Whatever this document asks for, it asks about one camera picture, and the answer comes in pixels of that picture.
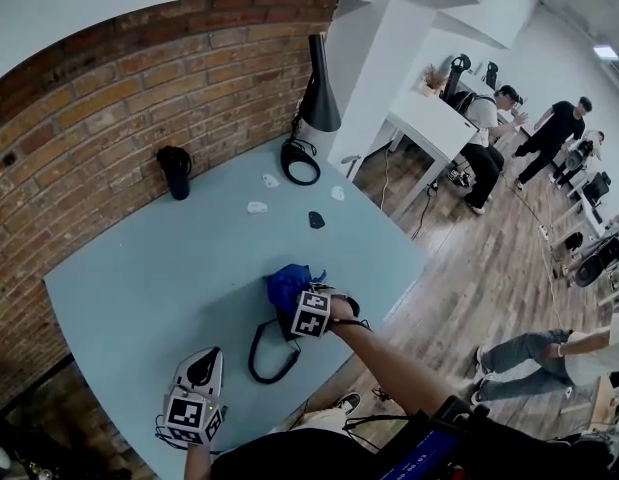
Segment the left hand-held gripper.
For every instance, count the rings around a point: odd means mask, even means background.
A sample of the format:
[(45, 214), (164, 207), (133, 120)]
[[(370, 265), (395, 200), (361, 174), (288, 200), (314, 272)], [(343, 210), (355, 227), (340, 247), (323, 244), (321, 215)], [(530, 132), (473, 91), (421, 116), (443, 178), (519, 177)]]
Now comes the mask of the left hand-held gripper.
[(166, 395), (164, 426), (178, 442), (210, 445), (223, 424), (223, 354), (217, 346), (184, 359)]

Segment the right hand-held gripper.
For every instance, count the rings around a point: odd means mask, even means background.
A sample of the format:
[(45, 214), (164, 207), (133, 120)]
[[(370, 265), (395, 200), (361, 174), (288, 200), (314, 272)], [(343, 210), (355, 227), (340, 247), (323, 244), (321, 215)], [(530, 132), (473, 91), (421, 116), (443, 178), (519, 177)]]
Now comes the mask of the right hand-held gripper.
[(335, 288), (324, 283), (310, 283), (305, 288), (296, 287), (291, 295), (295, 304), (290, 334), (297, 337), (321, 337), (331, 315), (331, 296)]

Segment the blue cloth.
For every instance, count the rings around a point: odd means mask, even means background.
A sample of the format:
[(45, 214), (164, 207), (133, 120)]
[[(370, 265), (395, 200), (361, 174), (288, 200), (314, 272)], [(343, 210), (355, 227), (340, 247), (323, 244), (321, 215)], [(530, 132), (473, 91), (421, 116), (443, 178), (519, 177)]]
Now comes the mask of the blue cloth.
[(323, 271), (319, 276), (313, 276), (307, 265), (289, 264), (267, 277), (268, 299), (277, 310), (293, 316), (301, 293), (310, 291), (313, 284), (321, 284), (326, 275)]

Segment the person's left forearm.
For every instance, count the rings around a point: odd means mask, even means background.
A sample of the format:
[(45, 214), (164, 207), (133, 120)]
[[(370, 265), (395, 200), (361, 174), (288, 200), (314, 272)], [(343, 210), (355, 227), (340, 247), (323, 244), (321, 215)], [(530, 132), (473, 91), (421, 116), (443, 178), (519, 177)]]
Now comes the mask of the person's left forearm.
[(184, 480), (211, 480), (211, 469), (209, 447), (190, 443), (186, 454)]

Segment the person's right forearm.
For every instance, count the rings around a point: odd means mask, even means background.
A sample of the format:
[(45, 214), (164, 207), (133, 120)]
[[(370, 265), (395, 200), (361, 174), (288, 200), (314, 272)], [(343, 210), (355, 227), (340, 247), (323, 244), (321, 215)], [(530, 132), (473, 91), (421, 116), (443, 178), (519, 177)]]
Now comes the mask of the person's right forearm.
[(336, 318), (330, 330), (374, 376), (379, 387), (408, 415), (433, 416), (455, 392), (423, 361), (407, 357), (361, 322)]

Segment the person's right hand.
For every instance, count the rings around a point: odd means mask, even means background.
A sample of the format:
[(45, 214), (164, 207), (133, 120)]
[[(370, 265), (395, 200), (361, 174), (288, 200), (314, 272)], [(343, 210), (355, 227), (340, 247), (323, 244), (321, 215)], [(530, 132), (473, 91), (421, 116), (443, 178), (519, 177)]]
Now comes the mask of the person's right hand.
[(330, 298), (329, 329), (337, 333), (343, 327), (362, 326), (354, 314), (353, 306), (347, 297), (332, 295)]

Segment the person's beige trouser leg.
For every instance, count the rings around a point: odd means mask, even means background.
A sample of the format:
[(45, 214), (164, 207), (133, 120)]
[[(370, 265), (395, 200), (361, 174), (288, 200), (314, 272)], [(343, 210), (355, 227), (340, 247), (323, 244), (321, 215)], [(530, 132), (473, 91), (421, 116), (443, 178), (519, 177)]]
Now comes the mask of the person's beige trouser leg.
[(301, 417), (297, 424), (284, 429), (284, 432), (317, 429), (347, 436), (344, 426), (349, 415), (354, 411), (355, 408), (351, 404), (345, 404), (307, 413)]

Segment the person's black shirt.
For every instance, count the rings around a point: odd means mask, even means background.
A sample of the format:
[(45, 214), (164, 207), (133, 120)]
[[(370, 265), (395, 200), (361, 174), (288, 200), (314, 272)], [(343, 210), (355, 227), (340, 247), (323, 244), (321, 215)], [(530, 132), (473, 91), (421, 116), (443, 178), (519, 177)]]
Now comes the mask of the person's black shirt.
[(211, 480), (379, 480), (377, 457), (350, 437), (300, 429), (265, 435), (217, 458)]

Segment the black chest-mounted screen device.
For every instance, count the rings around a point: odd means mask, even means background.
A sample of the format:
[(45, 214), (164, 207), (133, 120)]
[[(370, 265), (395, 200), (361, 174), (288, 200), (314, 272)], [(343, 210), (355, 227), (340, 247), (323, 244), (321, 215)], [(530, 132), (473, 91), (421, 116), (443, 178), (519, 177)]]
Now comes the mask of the black chest-mounted screen device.
[(488, 416), (487, 407), (471, 406), (456, 396), (432, 416), (409, 416), (375, 454), (380, 480), (468, 480), (472, 447), (480, 442), (480, 426)]

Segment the black tumbler bottle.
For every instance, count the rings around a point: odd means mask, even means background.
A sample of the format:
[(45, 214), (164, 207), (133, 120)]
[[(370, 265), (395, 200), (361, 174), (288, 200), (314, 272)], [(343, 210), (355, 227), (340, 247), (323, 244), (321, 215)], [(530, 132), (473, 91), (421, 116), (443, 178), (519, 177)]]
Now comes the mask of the black tumbler bottle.
[(180, 147), (165, 146), (158, 150), (156, 159), (163, 171), (171, 196), (185, 200), (190, 193), (189, 175), (192, 160), (187, 151)]

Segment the black desk lamp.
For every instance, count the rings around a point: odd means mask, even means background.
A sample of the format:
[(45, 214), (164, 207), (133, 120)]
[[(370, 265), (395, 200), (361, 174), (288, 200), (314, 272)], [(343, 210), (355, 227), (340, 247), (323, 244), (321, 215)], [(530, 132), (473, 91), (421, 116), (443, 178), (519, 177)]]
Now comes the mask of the black desk lamp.
[[(283, 142), (280, 152), (280, 165), (286, 178), (295, 185), (311, 186), (321, 176), (319, 164), (315, 161), (316, 147), (299, 134), (300, 122), (304, 121), (311, 128), (333, 133), (341, 127), (341, 115), (338, 109), (328, 75), (324, 34), (308, 36), (311, 74), (297, 113), (291, 123), (290, 136)], [(306, 164), (314, 171), (314, 177), (305, 181), (296, 178), (291, 166), (296, 163)]]

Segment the large white office desk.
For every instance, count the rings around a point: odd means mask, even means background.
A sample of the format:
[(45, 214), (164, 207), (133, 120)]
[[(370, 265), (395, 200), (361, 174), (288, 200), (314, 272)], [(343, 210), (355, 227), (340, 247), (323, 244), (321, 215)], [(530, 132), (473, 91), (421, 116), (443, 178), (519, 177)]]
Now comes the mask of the large white office desk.
[(454, 160), (478, 128), (437, 96), (425, 96), (415, 91), (407, 91), (398, 97), (390, 107), (386, 121), (395, 128), (389, 146), (391, 152), (407, 136), (433, 159), (433, 164), (391, 214), (391, 218), (397, 220)]

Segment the dried potted plant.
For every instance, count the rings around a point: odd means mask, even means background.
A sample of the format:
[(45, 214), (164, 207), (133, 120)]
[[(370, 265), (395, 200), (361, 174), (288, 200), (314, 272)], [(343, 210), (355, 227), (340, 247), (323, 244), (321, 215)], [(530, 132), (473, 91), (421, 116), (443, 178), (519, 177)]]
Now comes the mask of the dried potted plant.
[(439, 97), (446, 83), (447, 76), (430, 64), (423, 72), (419, 91), (425, 96)]

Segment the tall black office chair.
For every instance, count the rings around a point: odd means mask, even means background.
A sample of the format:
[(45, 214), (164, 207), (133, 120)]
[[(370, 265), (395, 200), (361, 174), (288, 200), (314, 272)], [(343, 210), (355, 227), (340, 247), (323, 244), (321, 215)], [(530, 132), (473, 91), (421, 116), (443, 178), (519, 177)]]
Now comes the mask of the tall black office chair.
[(450, 64), (450, 72), (441, 95), (441, 99), (447, 102), (456, 92), (461, 75), (471, 68), (471, 60), (466, 54), (455, 57)]

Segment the light wooden desk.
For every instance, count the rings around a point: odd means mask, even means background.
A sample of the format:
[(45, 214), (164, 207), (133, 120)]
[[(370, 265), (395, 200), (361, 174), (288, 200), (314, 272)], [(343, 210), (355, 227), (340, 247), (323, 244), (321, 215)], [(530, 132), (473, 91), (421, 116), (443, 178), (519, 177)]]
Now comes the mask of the light wooden desk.
[(618, 406), (619, 386), (614, 387), (608, 377), (602, 377), (593, 404), (589, 429), (593, 431), (609, 430), (615, 424)]

